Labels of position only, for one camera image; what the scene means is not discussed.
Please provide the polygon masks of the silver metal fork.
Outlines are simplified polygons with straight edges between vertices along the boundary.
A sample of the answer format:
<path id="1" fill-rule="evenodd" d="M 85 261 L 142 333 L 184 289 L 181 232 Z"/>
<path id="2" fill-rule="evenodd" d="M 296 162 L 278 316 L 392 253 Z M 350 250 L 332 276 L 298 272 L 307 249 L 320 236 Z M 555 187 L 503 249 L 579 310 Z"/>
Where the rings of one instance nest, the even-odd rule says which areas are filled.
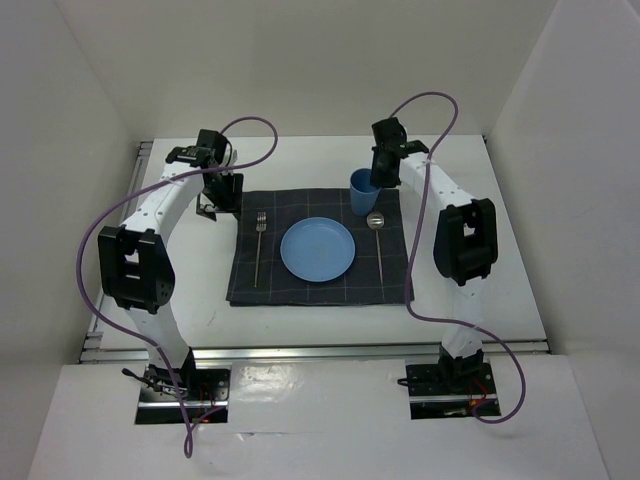
<path id="1" fill-rule="evenodd" d="M 262 235 L 266 230 L 267 230 L 267 213 L 265 211 L 261 211 L 257 214 L 257 218 L 256 218 L 257 245 L 256 245 L 256 255 L 255 255 L 255 264 L 254 264 L 255 266 L 254 287 L 258 286 L 260 260 L 261 260 Z"/>

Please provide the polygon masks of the blue plastic cup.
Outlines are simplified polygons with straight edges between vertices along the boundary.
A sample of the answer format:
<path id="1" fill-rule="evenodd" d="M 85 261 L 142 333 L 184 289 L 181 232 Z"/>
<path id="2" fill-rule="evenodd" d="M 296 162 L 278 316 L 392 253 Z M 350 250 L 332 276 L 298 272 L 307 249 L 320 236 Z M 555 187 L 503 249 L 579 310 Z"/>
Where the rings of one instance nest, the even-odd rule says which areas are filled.
<path id="1" fill-rule="evenodd" d="M 350 204 L 357 216 L 366 216 L 373 211 L 380 189 L 371 184 L 371 170 L 361 168 L 350 177 Z"/>

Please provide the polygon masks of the silver metal spoon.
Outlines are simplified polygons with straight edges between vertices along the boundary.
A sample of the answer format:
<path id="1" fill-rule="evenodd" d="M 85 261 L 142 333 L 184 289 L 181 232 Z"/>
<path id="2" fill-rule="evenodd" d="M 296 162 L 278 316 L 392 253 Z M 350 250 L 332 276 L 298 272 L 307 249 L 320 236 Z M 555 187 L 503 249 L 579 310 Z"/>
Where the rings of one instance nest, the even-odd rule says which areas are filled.
<path id="1" fill-rule="evenodd" d="M 379 232 L 383 229 L 385 225 L 385 219 L 382 213 L 373 211 L 367 215 L 366 222 L 368 227 L 371 230 L 373 230 L 375 233 L 379 279 L 380 279 L 380 282 L 383 283 L 384 274 L 383 274 L 382 253 L 381 253 Z"/>

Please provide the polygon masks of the blue plastic plate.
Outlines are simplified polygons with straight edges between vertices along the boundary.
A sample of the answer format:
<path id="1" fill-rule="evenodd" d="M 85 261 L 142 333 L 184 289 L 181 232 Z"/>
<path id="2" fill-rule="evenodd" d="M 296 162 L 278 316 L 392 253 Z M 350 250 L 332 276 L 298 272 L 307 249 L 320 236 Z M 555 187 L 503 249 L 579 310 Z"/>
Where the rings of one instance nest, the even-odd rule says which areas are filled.
<path id="1" fill-rule="evenodd" d="M 337 279 L 351 267 L 355 254 L 356 245 L 349 230 L 325 217 L 295 223 L 284 233 L 280 244 L 287 270 L 311 283 Z"/>

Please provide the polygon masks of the dark grey checked cloth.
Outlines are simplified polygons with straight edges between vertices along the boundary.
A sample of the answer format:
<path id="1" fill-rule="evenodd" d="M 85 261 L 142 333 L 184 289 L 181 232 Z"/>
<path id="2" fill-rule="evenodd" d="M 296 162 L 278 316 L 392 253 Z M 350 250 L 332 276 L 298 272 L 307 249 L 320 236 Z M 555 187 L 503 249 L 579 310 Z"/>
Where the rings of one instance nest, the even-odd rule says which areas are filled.
<path id="1" fill-rule="evenodd" d="M 235 256 L 226 299 L 233 306 L 359 306 L 402 305 L 408 265 L 399 192 L 380 193 L 375 210 L 385 225 L 379 233 L 384 282 L 379 279 L 376 239 L 363 217 L 350 206 L 347 189 L 294 189 L 248 192 L 243 197 Z M 262 235 L 258 286 L 254 287 L 256 218 L 267 213 Z M 291 274 L 280 255 L 286 230 L 295 223 L 326 217 L 352 234 L 356 254 L 351 267 L 332 281 L 311 283 Z"/>

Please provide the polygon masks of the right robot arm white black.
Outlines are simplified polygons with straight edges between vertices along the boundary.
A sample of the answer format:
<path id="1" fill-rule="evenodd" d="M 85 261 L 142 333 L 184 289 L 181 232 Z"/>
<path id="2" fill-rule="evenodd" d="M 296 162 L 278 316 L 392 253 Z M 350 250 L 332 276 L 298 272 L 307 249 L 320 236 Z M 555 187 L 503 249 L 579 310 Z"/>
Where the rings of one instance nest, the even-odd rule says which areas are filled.
<path id="1" fill-rule="evenodd" d="M 473 197 L 442 167 L 429 163 L 428 148 L 410 141 L 397 118 L 374 123 L 372 132 L 371 182 L 385 188 L 405 182 L 427 201 L 423 217 L 431 222 L 427 231 L 434 235 L 435 267 L 449 281 L 453 318 L 468 324 L 447 327 L 436 373 L 426 379 L 457 392 L 473 382 L 483 364 L 480 298 L 498 257 L 495 205 Z"/>

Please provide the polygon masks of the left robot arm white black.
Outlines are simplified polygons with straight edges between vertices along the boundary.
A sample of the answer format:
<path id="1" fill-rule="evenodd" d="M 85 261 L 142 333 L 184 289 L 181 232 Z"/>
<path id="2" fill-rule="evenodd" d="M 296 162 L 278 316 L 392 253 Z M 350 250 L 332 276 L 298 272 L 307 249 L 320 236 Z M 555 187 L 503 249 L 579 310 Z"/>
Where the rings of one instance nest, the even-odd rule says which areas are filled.
<path id="1" fill-rule="evenodd" d="M 138 333 L 155 343 L 148 348 L 151 381 L 162 382 L 176 399 L 193 395 L 199 377 L 170 305 L 176 276 L 166 245 L 185 210 L 202 198 L 213 207 L 206 215 L 212 220 L 218 213 L 240 216 L 243 176 L 209 171 L 236 159 L 223 134 L 202 129 L 194 145 L 170 151 L 162 186 L 120 226 L 105 226 L 98 235 L 103 291 L 127 311 Z"/>

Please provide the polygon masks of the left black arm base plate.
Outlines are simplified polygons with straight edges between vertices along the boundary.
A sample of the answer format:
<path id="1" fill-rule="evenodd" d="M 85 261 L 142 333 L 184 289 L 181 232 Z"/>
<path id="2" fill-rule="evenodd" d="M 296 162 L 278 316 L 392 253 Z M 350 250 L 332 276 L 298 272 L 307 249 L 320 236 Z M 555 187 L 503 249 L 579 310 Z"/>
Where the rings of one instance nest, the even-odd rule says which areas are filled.
<path id="1" fill-rule="evenodd" d="M 200 384 L 184 386 L 180 393 L 191 423 L 226 423 L 230 396 L 231 367 L 199 369 Z M 154 379 L 148 368 L 143 375 L 128 373 L 141 383 L 135 415 L 136 425 L 171 425 L 183 422 L 175 389 L 169 380 Z"/>

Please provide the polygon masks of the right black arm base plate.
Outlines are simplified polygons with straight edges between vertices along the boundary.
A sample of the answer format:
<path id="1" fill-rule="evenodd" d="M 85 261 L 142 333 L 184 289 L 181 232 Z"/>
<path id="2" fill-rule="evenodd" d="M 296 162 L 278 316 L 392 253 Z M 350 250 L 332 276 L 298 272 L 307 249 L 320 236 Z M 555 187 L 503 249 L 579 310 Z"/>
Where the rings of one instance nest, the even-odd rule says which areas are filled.
<path id="1" fill-rule="evenodd" d="M 407 389 L 412 420 L 472 417 L 474 408 L 481 417 L 501 416 L 489 363 L 452 381 L 444 380 L 436 364 L 406 365 L 405 370 L 397 384 Z"/>

